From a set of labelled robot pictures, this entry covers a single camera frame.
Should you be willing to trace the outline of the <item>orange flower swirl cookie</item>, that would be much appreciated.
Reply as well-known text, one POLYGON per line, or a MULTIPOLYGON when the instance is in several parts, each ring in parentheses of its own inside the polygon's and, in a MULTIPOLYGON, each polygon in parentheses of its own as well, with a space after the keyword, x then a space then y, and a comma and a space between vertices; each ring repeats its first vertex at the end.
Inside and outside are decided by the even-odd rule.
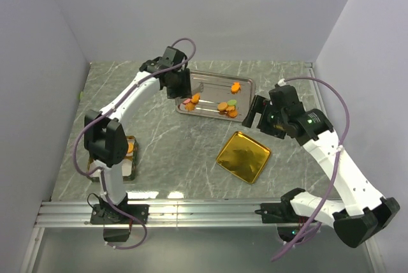
POLYGON ((187 103, 187 104, 185 105, 185 109, 186 109, 187 111, 193 111, 193 110, 195 109, 195 104, 194 104, 194 103, 187 103))

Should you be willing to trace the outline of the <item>orange chocolate chip cookie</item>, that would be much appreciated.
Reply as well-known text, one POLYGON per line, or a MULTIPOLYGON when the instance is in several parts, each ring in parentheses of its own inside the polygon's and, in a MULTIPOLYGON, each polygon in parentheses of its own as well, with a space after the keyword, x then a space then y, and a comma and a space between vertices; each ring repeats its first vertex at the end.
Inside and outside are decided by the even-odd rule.
POLYGON ((238 115, 238 111, 237 110, 231 110, 227 113, 227 116, 230 118, 235 118, 238 115))

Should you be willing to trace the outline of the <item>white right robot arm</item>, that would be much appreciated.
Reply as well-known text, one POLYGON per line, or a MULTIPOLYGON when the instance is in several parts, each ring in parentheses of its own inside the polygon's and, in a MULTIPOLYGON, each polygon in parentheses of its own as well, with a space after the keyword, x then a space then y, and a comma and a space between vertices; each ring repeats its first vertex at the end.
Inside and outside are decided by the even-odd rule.
POLYGON ((342 146, 341 139, 325 114, 304 109, 291 85, 275 86, 269 98, 256 95, 243 126, 251 127, 260 114, 257 128, 275 138, 294 138, 322 168, 337 190, 340 201, 314 196, 302 188, 282 195, 280 203, 262 203, 256 211, 262 222, 294 223, 300 218, 326 224, 347 246, 356 248, 384 229, 400 210, 394 198, 386 198, 363 175, 342 146))

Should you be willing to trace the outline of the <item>aluminium mounting rail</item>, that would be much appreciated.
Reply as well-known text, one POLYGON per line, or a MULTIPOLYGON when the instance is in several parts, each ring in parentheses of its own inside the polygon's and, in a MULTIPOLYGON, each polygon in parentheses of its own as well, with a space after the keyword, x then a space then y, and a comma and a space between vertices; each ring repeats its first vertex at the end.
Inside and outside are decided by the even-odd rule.
MULTIPOLYGON (((277 205, 279 200, 255 199, 144 199, 130 200, 131 205, 148 206, 149 228, 165 227, 251 227, 265 226, 261 204, 277 205)), ((102 228, 91 223, 92 209, 87 202, 43 202, 38 211, 36 228, 102 228)))

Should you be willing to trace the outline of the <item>tan round sandwich cookie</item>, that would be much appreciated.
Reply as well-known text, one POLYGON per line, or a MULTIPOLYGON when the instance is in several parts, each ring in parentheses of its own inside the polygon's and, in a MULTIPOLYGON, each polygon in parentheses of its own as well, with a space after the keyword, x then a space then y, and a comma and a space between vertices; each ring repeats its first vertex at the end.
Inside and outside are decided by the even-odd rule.
POLYGON ((225 111, 228 108, 228 104, 226 102, 221 102, 220 104, 218 104, 217 109, 220 112, 225 111))

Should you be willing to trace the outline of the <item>green sandwich cookie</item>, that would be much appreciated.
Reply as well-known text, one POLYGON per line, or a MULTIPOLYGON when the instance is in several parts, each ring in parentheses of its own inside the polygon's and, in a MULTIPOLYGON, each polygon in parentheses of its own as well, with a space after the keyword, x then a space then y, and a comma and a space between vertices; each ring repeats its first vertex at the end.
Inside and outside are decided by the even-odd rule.
POLYGON ((227 101, 228 106, 235 106, 236 103, 237 103, 236 100, 229 100, 229 101, 227 101))

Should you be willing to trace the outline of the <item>silver metal tray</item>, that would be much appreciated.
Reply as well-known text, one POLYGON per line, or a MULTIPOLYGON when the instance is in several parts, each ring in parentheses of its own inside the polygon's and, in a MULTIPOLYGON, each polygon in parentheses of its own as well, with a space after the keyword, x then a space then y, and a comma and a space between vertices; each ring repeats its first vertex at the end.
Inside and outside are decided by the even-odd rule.
POLYGON ((175 110, 178 113, 242 122, 255 95, 256 83, 247 77, 192 71, 191 87, 192 94, 200 94, 199 103, 193 111, 187 111, 184 100, 178 100, 175 104, 175 110), (234 82, 239 82, 241 86, 240 92, 236 94, 231 93, 231 86, 234 82), (238 111, 238 115, 235 118, 230 118, 226 112, 220 112, 217 109, 218 104, 229 100, 237 101, 235 109, 238 111))

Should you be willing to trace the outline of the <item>orange pineapple cookie left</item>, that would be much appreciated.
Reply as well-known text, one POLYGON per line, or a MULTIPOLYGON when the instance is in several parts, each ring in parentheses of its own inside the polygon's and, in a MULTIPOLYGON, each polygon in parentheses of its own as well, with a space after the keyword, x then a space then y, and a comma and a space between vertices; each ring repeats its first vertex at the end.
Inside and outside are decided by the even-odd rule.
POLYGON ((200 94, 197 93, 195 95, 193 95, 193 97, 191 98, 191 103, 192 104, 198 104, 200 100, 200 94))

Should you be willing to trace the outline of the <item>orange pineapple cookie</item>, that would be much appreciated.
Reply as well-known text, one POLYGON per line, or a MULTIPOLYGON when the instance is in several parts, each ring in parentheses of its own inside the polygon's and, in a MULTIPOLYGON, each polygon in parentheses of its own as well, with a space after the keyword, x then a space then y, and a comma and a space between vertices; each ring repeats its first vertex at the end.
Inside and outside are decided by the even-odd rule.
POLYGON ((192 104, 198 104, 200 100, 200 94, 197 93, 195 95, 193 95, 193 97, 191 98, 191 103, 192 104))
POLYGON ((241 86, 239 82, 234 82, 233 85, 231 86, 231 93, 236 94, 239 93, 241 90, 241 86))

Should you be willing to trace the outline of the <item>orange cookie in tin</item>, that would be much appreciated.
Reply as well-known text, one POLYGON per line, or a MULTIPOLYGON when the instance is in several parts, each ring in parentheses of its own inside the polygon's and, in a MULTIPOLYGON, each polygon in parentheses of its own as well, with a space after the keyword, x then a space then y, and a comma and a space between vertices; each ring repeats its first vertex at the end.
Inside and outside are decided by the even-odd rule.
POLYGON ((131 144, 131 143, 128 143, 128 150, 127 150, 127 153, 129 154, 129 153, 132 153, 133 152, 133 149, 134 149, 134 145, 133 144, 131 144))

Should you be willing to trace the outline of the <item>green christmas cookie tin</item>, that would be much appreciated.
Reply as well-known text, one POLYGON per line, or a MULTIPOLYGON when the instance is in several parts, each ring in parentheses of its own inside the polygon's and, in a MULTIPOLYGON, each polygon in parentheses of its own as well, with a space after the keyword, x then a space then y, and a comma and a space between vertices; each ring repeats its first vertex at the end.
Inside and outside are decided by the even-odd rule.
MULTIPOLYGON (((136 177, 136 165, 138 158, 138 142, 134 136, 127 136, 127 142, 134 145, 132 153, 127 152, 125 158, 122 161, 122 179, 124 182, 129 182, 135 179, 136 177)), ((87 173, 90 173, 93 169, 96 168, 94 159, 89 156, 87 164, 87 173)), ((92 182, 99 182, 98 174, 95 172, 92 175, 87 175, 87 178, 92 182)))

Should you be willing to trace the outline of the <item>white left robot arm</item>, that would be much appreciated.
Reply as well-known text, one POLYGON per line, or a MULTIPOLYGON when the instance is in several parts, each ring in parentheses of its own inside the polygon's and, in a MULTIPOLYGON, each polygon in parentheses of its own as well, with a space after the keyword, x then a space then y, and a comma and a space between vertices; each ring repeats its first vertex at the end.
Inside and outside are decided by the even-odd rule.
POLYGON ((157 92, 166 89, 169 99, 191 95, 189 58, 175 47, 167 47, 161 57, 144 62, 131 83, 107 106, 86 113, 84 147, 94 160, 101 181, 105 214, 113 223, 128 215, 124 204, 127 192, 122 162, 128 153, 126 127, 136 111, 157 92))

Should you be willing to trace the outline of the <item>gold tin lid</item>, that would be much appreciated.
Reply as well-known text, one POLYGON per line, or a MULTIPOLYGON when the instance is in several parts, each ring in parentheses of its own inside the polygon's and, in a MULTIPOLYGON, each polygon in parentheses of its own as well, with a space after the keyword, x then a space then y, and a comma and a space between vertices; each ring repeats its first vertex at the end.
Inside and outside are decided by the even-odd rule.
POLYGON ((236 131, 216 157, 216 163, 248 184, 254 184, 272 151, 241 131, 236 131))

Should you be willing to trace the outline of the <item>orange pineapple cookie top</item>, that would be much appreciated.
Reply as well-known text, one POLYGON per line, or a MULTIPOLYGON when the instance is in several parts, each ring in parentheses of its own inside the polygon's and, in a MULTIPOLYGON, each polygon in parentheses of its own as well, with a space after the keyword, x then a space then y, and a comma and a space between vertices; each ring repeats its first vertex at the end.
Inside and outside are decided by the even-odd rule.
POLYGON ((233 85, 231 86, 231 93, 236 94, 239 93, 241 90, 241 86, 239 82, 234 82, 233 85))

